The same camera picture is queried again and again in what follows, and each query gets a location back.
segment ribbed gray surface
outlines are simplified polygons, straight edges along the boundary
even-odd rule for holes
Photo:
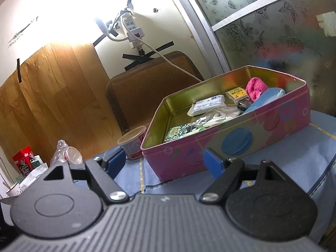
[[[218,206],[193,195],[137,195],[110,206],[103,218],[80,235],[55,241],[21,236],[5,252],[317,252],[308,238],[287,243],[252,239],[231,226]]]

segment paper cup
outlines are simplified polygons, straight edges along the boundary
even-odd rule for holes
[[[18,196],[22,193],[22,189],[19,186],[19,183],[16,182],[9,190],[6,191],[8,197]]]
[[[125,150],[128,160],[138,159],[142,156],[140,146],[145,137],[145,132],[146,127],[140,126],[124,134],[117,141],[117,144]]]

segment pink towel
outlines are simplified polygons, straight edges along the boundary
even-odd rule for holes
[[[267,85],[258,77],[249,80],[246,86],[246,93],[252,101],[256,101],[260,95],[268,89]]]

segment white power cable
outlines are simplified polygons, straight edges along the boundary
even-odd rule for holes
[[[122,38],[122,39],[112,38],[108,32],[107,32],[105,35],[106,35],[109,39],[113,40],[114,42],[123,42],[123,41],[128,40],[128,37],[125,37],[125,38]]]
[[[98,25],[98,27],[100,28],[100,30],[112,41],[114,42],[123,42],[128,40],[128,37],[122,38],[122,39],[116,39],[116,38],[112,38],[110,36],[109,30],[107,29],[107,26],[103,23],[103,21],[99,18],[95,18],[96,24]]]
[[[150,48],[151,50],[153,50],[155,53],[157,53],[159,56],[161,56],[167,63],[169,63],[171,66],[174,66],[175,68],[181,70],[182,72],[186,73],[187,75],[189,76],[192,76],[193,78],[195,78],[196,80],[198,80],[199,82],[202,82],[200,79],[198,79],[197,77],[195,77],[194,75],[190,74],[189,72],[187,72],[186,70],[178,67],[177,65],[171,63],[164,55],[162,55],[160,52],[156,51],[154,48],[152,48],[148,43],[144,42],[142,39],[138,38],[137,36],[135,36],[129,29],[128,27],[125,25],[124,23],[124,18],[123,18],[124,15],[122,15],[120,17],[121,19],[121,23],[122,25],[126,28],[126,30],[131,33],[134,37],[137,38],[138,41],[142,42],[144,45],[146,45],[148,48]]]

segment wood grain panel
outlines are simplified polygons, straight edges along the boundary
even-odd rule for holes
[[[0,145],[25,146],[49,163],[64,139],[86,160],[116,145],[121,132],[105,96],[109,78],[92,44],[50,43],[0,87]]]

